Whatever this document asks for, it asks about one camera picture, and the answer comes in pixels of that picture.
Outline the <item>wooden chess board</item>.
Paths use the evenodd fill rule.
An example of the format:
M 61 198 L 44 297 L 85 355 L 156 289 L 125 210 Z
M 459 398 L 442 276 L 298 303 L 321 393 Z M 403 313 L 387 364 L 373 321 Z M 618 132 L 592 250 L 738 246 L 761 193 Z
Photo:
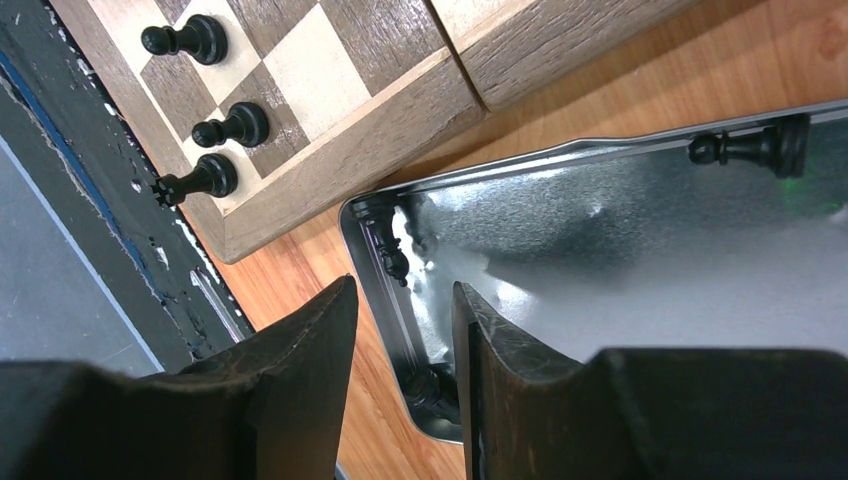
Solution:
M 489 113 L 685 8 L 682 1 L 56 1 L 53 7 L 154 163 L 227 156 L 238 187 L 190 197 L 207 246 L 233 264 Z M 195 14 L 226 58 L 155 56 L 149 26 Z M 195 124 L 259 105 L 270 135 L 203 148 Z

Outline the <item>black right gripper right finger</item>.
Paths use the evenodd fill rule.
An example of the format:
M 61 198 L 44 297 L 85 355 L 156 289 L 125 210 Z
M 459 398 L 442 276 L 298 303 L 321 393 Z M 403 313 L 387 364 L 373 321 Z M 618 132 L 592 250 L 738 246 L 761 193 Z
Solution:
M 843 479 L 847 360 L 823 350 L 554 350 L 455 283 L 471 479 Z

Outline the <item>black chess piece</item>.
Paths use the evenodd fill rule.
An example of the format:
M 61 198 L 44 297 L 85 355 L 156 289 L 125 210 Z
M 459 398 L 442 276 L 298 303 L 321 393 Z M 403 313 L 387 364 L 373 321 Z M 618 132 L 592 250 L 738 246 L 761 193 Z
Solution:
M 447 363 L 430 364 L 406 373 L 400 387 L 408 406 L 460 424 L 457 383 Z
M 224 198 L 238 187 L 238 173 L 231 160 L 223 154 L 202 155 L 193 170 L 177 177 L 167 174 L 157 177 L 150 190 L 160 206 L 173 207 L 192 194 Z

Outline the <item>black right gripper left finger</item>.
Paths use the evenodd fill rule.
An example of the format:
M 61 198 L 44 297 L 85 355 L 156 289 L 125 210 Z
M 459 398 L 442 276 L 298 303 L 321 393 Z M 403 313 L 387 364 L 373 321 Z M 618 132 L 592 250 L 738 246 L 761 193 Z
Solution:
M 341 276 L 233 347 L 144 378 L 133 478 L 332 478 L 357 324 Z

